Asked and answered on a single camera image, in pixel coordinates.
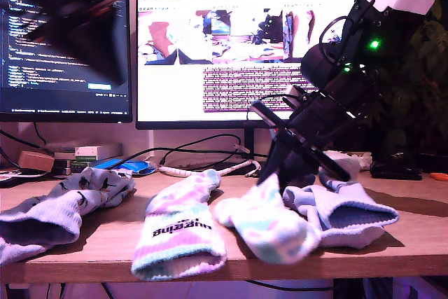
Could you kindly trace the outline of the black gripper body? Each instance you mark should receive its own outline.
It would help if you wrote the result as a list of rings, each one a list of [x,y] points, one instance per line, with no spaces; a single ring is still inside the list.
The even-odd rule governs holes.
[[[274,137],[284,145],[284,160],[291,154],[302,155],[311,167],[326,169],[338,179],[348,181],[347,169],[323,152],[336,136],[358,121],[358,98],[349,93],[313,92],[298,98],[299,104],[288,120],[283,120],[260,100],[250,111],[276,130]]]

